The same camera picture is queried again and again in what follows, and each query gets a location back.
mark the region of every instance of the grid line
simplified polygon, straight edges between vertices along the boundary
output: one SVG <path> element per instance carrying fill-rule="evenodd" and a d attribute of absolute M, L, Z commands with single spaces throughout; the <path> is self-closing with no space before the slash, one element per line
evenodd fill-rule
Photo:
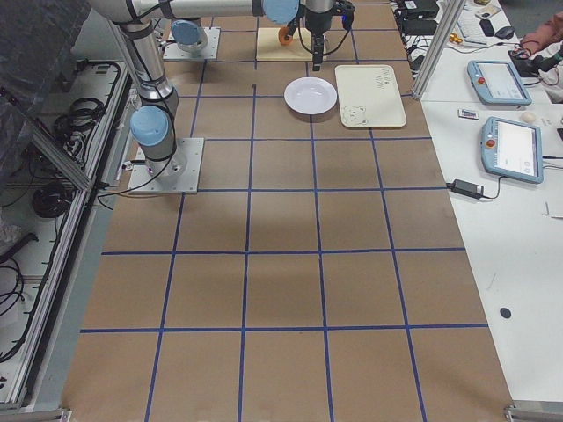
<path fill-rule="evenodd" d="M 397 137 L 389 137 L 389 138 L 378 138 L 377 136 L 373 137 L 373 141 L 375 142 L 387 142 L 387 141 L 431 141 L 432 136 L 397 136 Z M 205 142 L 225 142 L 225 141 L 233 141 L 233 142 L 241 142 L 241 141 L 250 141 L 248 138 L 205 138 Z M 310 142 L 311 139 L 307 138 L 256 138 L 253 139 L 254 142 L 271 142 L 271 141 L 287 141 L 287 142 Z M 319 142 L 342 142 L 342 141 L 369 141 L 368 138 L 366 139 L 358 139 L 358 138 L 321 138 L 317 139 Z"/>
<path fill-rule="evenodd" d="M 306 75 L 309 75 L 309 67 L 307 67 Z M 318 273 L 319 273 L 319 283 L 320 283 L 320 301 L 321 309 L 323 315 L 323 343 L 325 347 L 325 372 L 326 372 L 326 394 L 328 401 L 328 415 L 331 422 L 334 422 L 334 402 L 333 402 L 333 381 L 331 377 L 331 358 L 330 358 L 330 346 L 327 330 L 327 319 L 326 319 L 326 296 L 325 296 L 325 273 L 323 266 L 323 242 L 321 236 L 320 228 L 320 210 L 318 203 L 318 178 L 317 178 L 317 154 L 315 150 L 315 137 L 314 137 L 314 127 L 313 118 L 309 116 L 309 126 L 311 131 L 311 160 L 313 169 L 313 192 L 315 196 L 315 223 L 317 225 L 317 247 L 318 247 Z"/>
<path fill-rule="evenodd" d="M 451 248 L 379 248 L 379 249 L 348 249 L 326 250 L 322 254 L 337 253 L 383 253 L 383 252 L 455 252 L 465 251 L 464 247 Z M 318 251 L 106 251 L 103 256 L 120 255 L 312 255 Z"/>
<path fill-rule="evenodd" d="M 172 244 L 172 252 L 174 252 L 176 250 L 176 247 L 178 246 L 178 238 L 179 238 L 179 228 L 180 228 L 180 224 L 182 221 L 182 211 L 184 209 L 184 200 L 185 200 L 186 195 L 184 193 L 182 193 L 182 198 L 179 204 L 179 210 L 178 210 L 178 217 L 177 217 L 177 221 L 176 221 L 176 231 L 174 233 L 174 243 Z M 155 359 L 153 362 L 153 366 L 152 366 L 152 374 L 150 376 L 150 387 L 149 387 L 149 396 L 147 397 L 147 407 L 146 407 L 146 411 L 145 411 L 145 416 L 144 416 L 144 420 L 145 422 L 149 422 L 150 420 L 150 410 L 152 408 L 152 397 L 154 396 L 154 389 L 155 389 L 155 384 L 157 381 L 157 372 L 158 372 L 158 362 L 160 359 L 160 350 L 162 347 L 162 340 L 163 340 L 163 334 L 164 334 L 164 327 L 165 327 L 165 321 L 166 321 L 166 311 L 168 309 L 168 299 L 170 296 L 170 290 L 171 290 L 171 286 L 172 286 L 172 276 L 173 276 L 173 272 L 174 272 L 174 262 L 176 260 L 176 254 L 172 254 L 171 259 L 170 259 L 170 266 L 168 269 L 168 278 L 166 280 L 166 290 L 165 290 L 165 298 L 164 298 L 164 303 L 163 303 L 163 307 L 162 307 L 162 316 L 160 318 L 160 328 L 158 331 L 158 340 L 157 340 L 157 350 L 155 351 Z"/>
<path fill-rule="evenodd" d="M 392 331 L 392 330 L 459 330 L 488 328 L 487 323 L 468 324 L 390 324 L 390 325 L 334 325 L 306 327 L 245 327 L 245 332 L 291 332 L 291 331 Z M 241 332 L 238 327 L 144 327 L 144 328 L 84 328 L 81 334 L 143 333 L 143 332 Z"/>
<path fill-rule="evenodd" d="M 246 230 L 245 230 L 245 276 L 243 284 L 243 308 L 242 308 L 242 321 L 240 330 L 240 363 L 238 372 L 238 408 L 237 408 L 237 421 L 241 422 L 243 417 L 244 405 L 244 386 L 245 386 L 245 344 L 246 344 L 246 306 L 248 304 L 248 264 L 250 255 L 250 218 L 252 212 L 252 164 L 254 159 L 254 126 L 256 121 L 256 85 L 252 87 L 254 94 L 252 99 L 252 125 L 251 125 L 251 140 L 250 140 L 250 160 L 248 164 L 248 196 L 246 199 Z"/>
<path fill-rule="evenodd" d="M 379 179 L 379 185 L 383 186 L 384 185 L 383 176 L 381 174 L 381 168 L 379 166 L 379 160 L 377 158 L 377 148 L 376 148 L 375 142 L 372 142 L 372 148 L 373 148 L 373 152 L 374 152 L 374 158 L 376 160 L 376 169 L 377 169 L 377 177 Z M 424 397 L 422 395 L 422 387 L 420 385 L 419 371 L 418 371 L 417 364 L 416 364 L 416 355 L 414 353 L 413 338 L 411 336 L 411 330 L 410 330 L 409 323 L 408 323 L 408 313 L 406 311 L 405 293 L 403 292 L 403 287 L 402 287 L 402 283 L 401 283 L 401 276 L 400 276 L 400 272 L 398 270 L 397 253 L 396 253 L 396 250 L 395 250 L 395 242 L 393 240 L 393 234 L 392 234 L 392 230 L 391 230 L 391 218 L 389 216 L 389 209 L 387 208 L 387 201 L 385 199 L 385 192 L 384 191 L 381 192 L 381 198 L 382 198 L 383 206 L 384 206 L 385 224 L 387 225 L 387 233 L 389 234 L 389 242 L 390 242 L 390 246 L 391 246 L 391 256 L 392 256 L 392 259 L 393 259 L 395 277 L 397 279 L 398 295 L 399 295 L 399 299 L 400 299 L 400 303 L 401 303 L 401 310 L 402 310 L 402 313 L 403 313 L 403 319 L 405 321 L 406 340 L 407 340 L 407 343 L 408 343 L 409 353 L 411 355 L 411 365 L 413 367 L 414 383 L 415 383 L 416 392 L 417 392 L 417 395 L 418 395 L 418 398 L 419 398 L 420 414 L 422 416 L 422 421 L 428 422 L 428 418 L 427 418 L 427 414 L 426 414 L 426 407 L 425 407 L 425 404 L 424 404 Z"/>

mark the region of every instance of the cable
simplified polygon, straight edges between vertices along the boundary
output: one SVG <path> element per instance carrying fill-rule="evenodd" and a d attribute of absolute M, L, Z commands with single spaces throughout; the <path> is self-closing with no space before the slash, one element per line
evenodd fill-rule
<path fill-rule="evenodd" d="M 501 180 L 503 180 L 505 177 L 506 177 L 506 176 L 500 176 L 500 177 L 497 179 L 496 195 L 494 195 L 494 196 L 485 196 L 485 195 L 483 195 L 483 198 L 486 198 L 486 199 L 488 199 L 488 200 L 496 200 L 496 199 L 499 197 L 499 195 L 501 194 Z"/>
<path fill-rule="evenodd" d="M 167 3 L 170 5 L 170 3 L 173 0 L 167 0 Z M 141 20 L 142 18 L 146 18 L 147 16 L 149 16 L 153 11 L 155 11 L 156 9 L 160 9 L 161 3 L 157 3 L 154 6 L 152 6 L 150 9 L 148 9 L 146 12 L 137 15 L 135 13 L 135 10 L 129 10 L 129 14 L 131 15 L 132 20 L 129 20 L 128 22 L 116 22 L 116 24 L 119 25 L 128 25 L 128 24 L 134 24 L 134 23 L 138 23 L 139 20 Z"/>
<path fill-rule="evenodd" d="M 542 77 L 540 77 L 539 80 L 543 82 L 545 86 L 556 86 L 559 84 L 559 71 L 556 68 L 552 68 L 552 69 L 555 69 L 555 73 L 557 74 L 557 80 L 553 84 L 549 84 Z"/>
<path fill-rule="evenodd" d="M 305 43 L 303 42 L 303 37 L 301 36 L 301 23 L 299 20 L 297 20 L 297 31 L 299 32 L 299 41 L 301 42 L 301 47 L 303 47 L 303 49 L 313 55 L 314 53 L 312 51 L 310 51 L 306 46 Z M 323 53 L 323 57 L 326 57 L 328 55 L 331 55 L 332 53 L 336 53 L 340 47 L 342 47 L 342 44 L 344 44 L 344 41 L 346 39 L 346 37 L 348 36 L 348 34 L 350 33 L 351 30 L 346 30 L 346 33 L 344 34 L 344 36 L 342 37 L 342 40 L 340 40 L 340 42 L 338 43 L 338 46 L 336 46 L 333 50 L 328 51 L 326 53 Z"/>
<path fill-rule="evenodd" d="M 544 170 L 545 169 L 552 169 L 552 170 L 563 170 L 563 166 L 561 165 L 555 165 L 555 164 L 548 164 L 544 166 Z"/>
<path fill-rule="evenodd" d="M 117 83 L 121 78 L 121 68 L 119 64 L 117 64 L 116 62 L 95 61 L 95 62 L 88 62 L 88 64 L 90 64 L 92 67 L 99 65 L 112 66 L 116 69 L 116 73 L 115 73 L 115 78 L 112 81 L 112 87 L 109 93 L 107 94 L 107 99 L 105 103 L 102 103 L 97 98 L 88 97 L 88 98 L 80 98 L 76 100 L 74 103 L 72 103 L 72 105 L 70 106 L 69 117 L 71 118 L 71 121 L 69 122 L 69 127 L 71 130 L 74 130 L 84 136 L 81 138 L 81 142 L 77 149 L 74 149 L 71 146 L 71 148 L 73 149 L 72 156 L 77 156 L 82 151 L 82 155 L 80 156 L 80 160 L 78 161 L 81 162 L 83 168 L 86 166 L 89 159 L 90 150 L 91 150 L 90 140 L 96 130 L 96 125 L 98 124 L 99 120 L 106 114 L 110 100 L 113 98 L 113 95 L 115 93 Z M 86 107 L 78 108 L 78 106 L 82 105 L 83 103 L 86 104 L 93 103 L 95 106 L 93 108 L 86 108 Z M 86 121 L 85 123 L 84 122 L 81 124 L 78 123 L 80 120 L 83 119 L 89 119 L 89 120 Z"/>
<path fill-rule="evenodd" d="M 35 161 L 35 159 L 37 158 L 37 156 L 31 156 L 29 161 L 27 162 L 27 170 L 29 171 L 30 176 L 32 176 L 33 178 L 37 178 L 38 180 L 49 180 L 49 181 L 55 181 L 55 180 L 60 180 L 62 178 L 62 174 L 57 170 L 57 169 L 53 169 L 53 170 L 49 170 L 47 167 L 41 167 L 39 170 L 44 171 L 44 172 L 51 172 L 53 173 L 53 176 L 50 178 L 43 178 L 42 176 L 37 176 L 36 171 L 38 169 L 33 169 L 32 165 L 33 162 Z"/>
<path fill-rule="evenodd" d="M 167 40 L 167 41 L 162 41 L 158 47 L 160 48 L 160 51 L 163 53 L 166 48 L 172 44 L 178 44 L 178 42 L 176 40 Z"/>
<path fill-rule="evenodd" d="M 490 46 L 486 46 L 486 47 L 477 47 L 474 48 L 473 50 L 469 50 L 469 51 L 463 51 L 463 50 L 458 50 L 455 47 L 452 46 L 446 46 L 446 48 L 449 48 L 450 50 L 454 50 L 457 51 L 459 54 L 461 55 L 470 55 L 471 53 L 475 53 L 477 51 L 481 51 L 481 50 L 487 50 L 491 47 L 498 47 L 498 46 L 516 46 L 518 45 L 515 42 L 495 42 L 494 44 L 491 44 Z"/>
<path fill-rule="evenodd" d="M 14 306 L 16 306 L 16 303 L 18 303 L 18 300 L 21 300 L 21 301 L 25 300 L 24 295 L 23 295 L 23 292 L 24 292 L 24 276 L 21 273 L 21 269 L 19 268 L 18 262 L 13 258 L 10 258 L 10 261 L 14 264 L 15 268 L 13 266 L 0 266 L 0 268 L 9 269 L 9 270 L 12 270 L 14 273 L 16 273 L 16 283 L 14 284 L 14 287 L 11 289 L 10 292 L 2 293 L 0 295 L 0 297 L 3 297 L 3 300 L 0 301 L 0 306 L 5 304 L 6 302 L 8 302 L 12 296 L 16 295 L 16 298 L 14 299 L 14 301 L 12 303 L 10 303 L 10 305 L 8 305 L 6 307 L 6 309 L 4 309 L 2 312 L 0 312 L 0 317 L 7 314 Z"/>
<path fill-rule="evenodd" d="M 27 185 L 26 189 L 24 190 L 24 192 L 19 195 L 15 200 L 13 200 L 12 202 L 9 202 L 5 205 L 0 205 L 0 208 L 8 208 L 11 207 L 12 205 L 14 205 L 16 202 L 18 202 L 19 200 L 21 200 L 24 196 L 26 196 L 26 193 L 29 192 L 29 190 L 31 189 L 32 185 L 33 185 L 33 181 L 35 180 L 35 176 L 32 174 L 32 179 L 29 182 L 29 185 Z"/>
<path fill-rule="evenodd" d="M 64 215 L 64 220 L 61 223 L 61 227 L 66 223 L 68 218 L 69 218 L 69 213 L 66 213 Z M 47 263 L 47 268 L 45 269 L 45 273 L 43 274 L 43 277 L 41 278 L 41 282 L 37 287 L 37 295 L 35 296 L 35 300 L 33 301 L 32 309 L 29 312 L 25 313 L 27 315 L 26 327 L 24 328 L 21 337 L 18 340 L 13 341 L 14 346 L 12 346 L 8 352 L 0 353 L 0 363 L 6 362 L 7 360 L 13 358 L 19 352 L 21 346 L 26 342 L 27 334 L 31 329 L 33 317 L 35 316 L 35 312 L 37 312 L 37 308 L 39 307 L 40 304 L 40 298 L 43 293 L 43 289 L 45 288 L 45 285 L 49 281 L 49 273 L 51 271 L 51 268 L 53 267 L 53 263 L 55 261 L 55 253 L 60 242 L 61 242 L 61 233 L 59 233 L 59 236 L 55 236 L 55 240 L 53 242 L 53 249 L 51 250 L 51 253 L 49 255 L 49 260 Z"/>
<path fill-rule="evenodd" d="M 61 182 L 51 182 L 33 194 L 33 211 L 41 218 L 56 218 L 69 210 L 73 196 L 73 192 Z"/>
<path fill-rule="evenodd" d="M 106 196 L 122 195 L 122 194 L 124 194 L 124 193 L 136 191 L 137 189 L 140 189 L 140 188 L 142 188 L 142 187 L 148 185 L 150 182 L 156 180 L 156 179 L 158 178 L 158 176 L 160 176 L 160 175 L 166 170 L 166 168 L 167 168 L 168 165 L 170 164 L 171 160 L 172 160 L 172 155 L 170 155 L 170 156 L 168 157 L 168 161 L 166 161 L 165 166 L 164 166 L 162 169 L 160 169 L 160 171 L 159 171 L 157 174 L 155 174 L 152 178 L 150 178 L 149 180 L 147 180 L 147 181 L 144 182 L 143 184 L 141 184 L 141 185 L 139 185 L 139 186 L 131 187 L 131 188 L 126 189 L 126 190 L 124 190 L 124 191 L 111 192 L 111 193 L 104 193 L 104 194 L 102 194 L 102 195 L 98 195 L 98 196 L 97 196 L 98 202 L 99 202 L 103 207 L 106 207 L 106 208 L 108 208 L 108 209 L 110 209 L 110 210 L 113 210 L 113 208 L 111 208 L 111 207 L 109 207 L 107 204 L 105 204 L 105 203 L 101 200 L 101 198 L 105 198 Z"/>
<path fill-rule="evenodd" d="M 446 183 L 446 186 L 453 193 L 459 193 L 460 195 L 468 196 L 469 198 L 473 198 L 475 200 L 480 200 L 480 199 L 483 199 L 483 198 L 488 199 L 488 200 L 495 200 L 496 198 L 499 197 L 499 194 L 501 193 L 501 180 L 505 177 L 506 176 L 500 176 L 497 179 L 498 188 L 497 188 L 496 195 L 494 195 L 494 196 L 485 196 L 483 186 L 475 185 L 474 183 L 466 182 L 466 181 L 460 180 L 458 178 L 456 178 L 451 183 Z"/>

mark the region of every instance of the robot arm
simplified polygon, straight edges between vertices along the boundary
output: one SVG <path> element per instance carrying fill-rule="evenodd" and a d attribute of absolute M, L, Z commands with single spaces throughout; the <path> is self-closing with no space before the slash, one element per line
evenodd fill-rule
<path fill-rule="evenodd" d="M 201 40 L 198 19 L 203 17 L 264 16 L 277 24 L 305 19 L 311 31 L 313 70 L 320 69 L 324 55 L 324 33 L 333 16 L 344 16 L 348 1 L 338 0 L 89 0 L 92 8 L 111 25 L 125 63 L 128 66 L 143 107 L 131 119 L 131 132 L 146 157 L 147 167 L 156 177 L 180 174 L 185 160 L 175 140 L 174 115 L 178 93 L 165 75 L 163 58 L 158 50 L 151 20 L 181 20 L 179 44 L 197 48 Z M 349 30 L 351 19 L 343 20 Z"/>

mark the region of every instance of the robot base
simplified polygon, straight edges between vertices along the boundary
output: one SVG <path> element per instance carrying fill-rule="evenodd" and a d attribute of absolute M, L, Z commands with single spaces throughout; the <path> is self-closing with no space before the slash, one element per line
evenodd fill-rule
<path fill-rule="evenodd" d="M 199 54 L 194 55 L 187 51 L 180 50 L 176 44 L 166 46 L 163 59 L 166 62 L 203 62 L 204 60 L 215 60 L 217 58 L 217 49 L 219 48 L 219 34 L 220 28 L 203 28 L 203 31 L 208 36 L 208 45 L 205 46 Z M 174 40 L 172 34 L 168 40 Z"/>
<path fill-rule="evenodd" d="M 131 191 L 130 195 L 146 195 L 148 193 L 197 193 L 200 181 L 201 159 L 203 156 L 203 138 L 181 138 L 177 140 L 179 153 L 184 154 L 187 165 L 177 177 L 156 178 L 146 186 Z M 137 160 L 144 160 L 144 154 L 139 148 Z M 128 188 L 140 186 L 148 182 L 152 175 L 146 166 L 136 165 L 133 168 Z"/>

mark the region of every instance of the small white object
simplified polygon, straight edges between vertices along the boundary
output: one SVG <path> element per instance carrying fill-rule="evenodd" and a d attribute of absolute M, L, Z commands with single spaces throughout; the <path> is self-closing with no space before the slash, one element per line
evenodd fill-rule
<path fill-rule="evenodd" d="M 289 83 L 283 93 L 285 102 L 298 113 L 321 114 L 336 104 L 336 90 L 325 79 L 300 77 Z"/>
<path fill-rule="evenodd" d="M 536 118 L 537 118 L 536 114 L 532 112 L 524 112 L 520 116 L 520 119 L 522 121 L 525 121 L 526 123 L 533 123 L 534 121 L 536 121 Z"/>

